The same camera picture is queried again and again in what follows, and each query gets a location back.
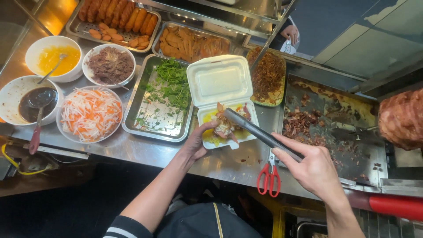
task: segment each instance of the spoon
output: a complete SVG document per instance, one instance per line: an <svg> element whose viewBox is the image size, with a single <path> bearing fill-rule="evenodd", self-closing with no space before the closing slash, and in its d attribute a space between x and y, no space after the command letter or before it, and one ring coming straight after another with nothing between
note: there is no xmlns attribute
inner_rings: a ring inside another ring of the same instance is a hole
<svg viewBox="0 0 423 238"><path fill-rule="evenodd" d="M38 84L41 84L43 81L44 81L44 79L46 79L46 78L48 78L49 76L50 76L50 74L52 74L53 73L53 71L55 71L56 69L57 69L57 67L59 67L59 64L60 64L60 62L62 62L62 60L64 59L64 58L66 58L66 57L68 57L68 55L67 54L59 54L59 62L57 62L57 64L56 64L56 66L54 66L54 68L46 75L46 76L44 76L44 78L42 78L39 82L38 82Z"/></svg>
<svg viewBox="0 0 423 238"><path fill-rule="evenodd" d="M40 145L40 132L41 132L41 119L43 118L43 109L53 101L56 93L53 89L48 89L42 93L39 93L36 97L28 98L28 105L32 108L38 108L37 125L35 126L34 133L32 134L31 141L29 143L29 153L35 154L38 146Z"/></svg>
<svg viewBox="0 0 423 238"><path fill-rule="evenodd" d="M129 91L129 88L127 88L127 87L125 87L125 86L123 86L123 85L120 85L120 84L118 84L118 83L114 83L114 82L112 82L112 80L110 80L110 79L109 79L109 78L107 78L107 77L101 77L101 78L100 78L100 80L101 80L101 81L103 81L103 82L105 82L105 83L107 83L107 84L116 84L116 85L118 85L119 87L124 88L124 89L126 89L126 90L128 90L128 91Z"/></svg>

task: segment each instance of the person's right hand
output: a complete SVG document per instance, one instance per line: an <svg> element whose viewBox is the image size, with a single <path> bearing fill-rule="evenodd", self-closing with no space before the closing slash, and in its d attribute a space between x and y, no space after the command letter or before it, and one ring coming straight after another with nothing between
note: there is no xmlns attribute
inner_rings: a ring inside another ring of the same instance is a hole
<svg viewBox="0 0 423 238"><path fill-rule="evenodd" d="M283 150L272 149L272 153L286 165L301 186L328 204L345 197L328 149L303 144L276 133L272 135L304 155L304 159L298 163Z"/></svg>

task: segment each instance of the white bowl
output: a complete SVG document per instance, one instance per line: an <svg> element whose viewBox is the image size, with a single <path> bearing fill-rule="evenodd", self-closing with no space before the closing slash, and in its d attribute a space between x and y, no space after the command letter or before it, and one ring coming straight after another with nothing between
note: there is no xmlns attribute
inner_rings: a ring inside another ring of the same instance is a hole
<svg viewBox="0 0 423 238"><path fill-rule="evenodd" d="M50 76L49 79L56 83L67 83L74 81L75 79L82 76L82 60L84 59L84 55L82 53L81 47L72 39L64 36L47 36L44 38L39 39L38 41L34 42L25 54L25 63L28 68L36 75L45 76L40 68L38 68L38 62L41 52L48 47L51 46L72 46L75 49L79 49L80 51L80 60L76 64L76 66L71 69L71 71L59 75L59 76Z"/></svg>
<svg viewBox="0 0 423 238"><path fill-rule="evenodd" d="M93 56L93 55L97 55L97 54L99 54L100 53L100 51L102 50L102 49L104 49L104 48L106 48L106 47L112 47L112 48L116 48L117 50L119 50L119 51L125 51L125 52L128 52L128 54L131 56L131 59L132 59L132 61L133 61L133 63L134 63L134 69L133 69L133 71L132 71L132 73L131 73L131 75L127 78L127 79L125 79L125 80L123 80L122 82L120 82L120 83L118 83L118 84L101 84L101 83L98 83L98 82L96 82L92 77L94 76L94 72L93 72L93 70L92 69L90 69L89 67L88 67L88 64L86 63L86 62L88 62L89 60L90 60L90 57L91 56ZM103 87L106 87L106 88L108 88L108 89L117 89L117 88L120 88L120 86L119 85L122 85L122 86L124 86L124 85L126 85L127 83L129 83L130 81L131 81L131 79L134 77L134 75L135 75L135 57L134 57L134 55L127 49L127 48L125 48L125 47L123 47L123 46L120 46L120 45L117 45L117 44L102 44L102 45L99 45L99 46L97 46L97 47L95 47L95 48L93 48L92 50L90 50L86 55L85 55L85 57L84 57L84 60L83 60L83 64L82 64L82 71L84 72L84 75L85 75L85 77L87 77L87 79L88 80L90 80L92 83L94 83L95 85L98 85L98 86L103 86Z"/></svg>
<svg viewBox="0 0 423 238"><path fill-rule="evenodd" d="M63 103L63 91L57 84L46 79L42 84L37 84L42 79L41 76L24 76L12 80L0 90L0 117L7 123L16 126L35 125L36 122L27 122L19 114L19 102L28 92L36 88L50 87L57 91L58 101L53 111L41 120L41 125L47 125L56 119L58 105Z"/></svg>
<svg viewBox="0 0 423 238"><path fill-rule="evenodd" d="M123 120L124 105L122 104L122 100L119 98L119 96L115 92L113 92L112 90L110 90L108 88L101 87L101 86L86 86L86 87L82 87L80 89L93 90L93 89L99 89L99 88L103 88L105 91L111 92L113 94L113 96L115 96L116 99L121 103L121 107L122 107L121 108L122 109L121 121L116 125L116 128L113 130L113 132L110 133L109 135L107 135L106 137L104 137L103 139L99 139L98 141L93 141L93 142L80 142L80 139L79 139L79 136L78 135L73 135L71 133L68 133L68 132L63 131L63 128L62 128L63 127L63 123L60 122L62 120L62 112L63 112L62 105L63 105L63 102L64 102L64 100L63 100L61 104L58 104L59 109L56 112L56 114L57 114L57 116L56 116L56 123L57 123L57 127L59 128L60 133L62 133L62 135L64 137L66 137L67 139L69 139L71 141L80 143L80 144L93 144L93 143L97 143L97 142L100 142L100 141L103 141L103 140L107 139L109 136L111 136L113 133L115 133L115 131L120 127L120 125L122 123L122 120Z"/></svg>

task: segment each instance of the red scissors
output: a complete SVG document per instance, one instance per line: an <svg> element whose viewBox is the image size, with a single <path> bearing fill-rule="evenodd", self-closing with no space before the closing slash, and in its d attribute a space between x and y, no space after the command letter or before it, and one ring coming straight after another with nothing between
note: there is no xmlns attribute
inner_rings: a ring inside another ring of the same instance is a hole
<svg viewBox="0 0 423 238"><path fill-rule="evenodd" d="M271 172L269 173L269 163L266 163L264 165L264 168L260 171L260 173L258 174L257 177L257 190L258 193L261 195L265 195L267 192L267 185L270 182L270 187L269 187L269 194L271 197L276 197L279 194L279 190L280 190L280 178L279 178L279 174L277 173L277 169L275 166L275 158L273 156L270 157L269 159L270 162L270 166L271 166ZM263 183L263 192L260 192L260 179L261 176L264 174L264 183ZM276 180L276 193L272 194L273 192L273 184L275 183Z"/></svg>

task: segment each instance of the person's left hand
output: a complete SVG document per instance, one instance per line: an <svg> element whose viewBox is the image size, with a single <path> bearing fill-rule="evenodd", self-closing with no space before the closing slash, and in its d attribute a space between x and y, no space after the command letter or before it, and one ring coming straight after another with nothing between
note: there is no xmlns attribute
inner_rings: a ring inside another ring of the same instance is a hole
<svg viewBox="0 0 423 238"><path fill-rule="evenodd" d="M291 40L293 46L298 43L298 28L296 26L289 25L280 34L287 40Z"/></svg>
<svg viewBox="0 0 423 238"><path fill-rule="evenodd" d="M211 121L195 128L180 151L194 161L197 161L199 158L203 157L207 153L207 150L203 146L203 133L206 130L215 128L217 124L218 121Z"/></svg>

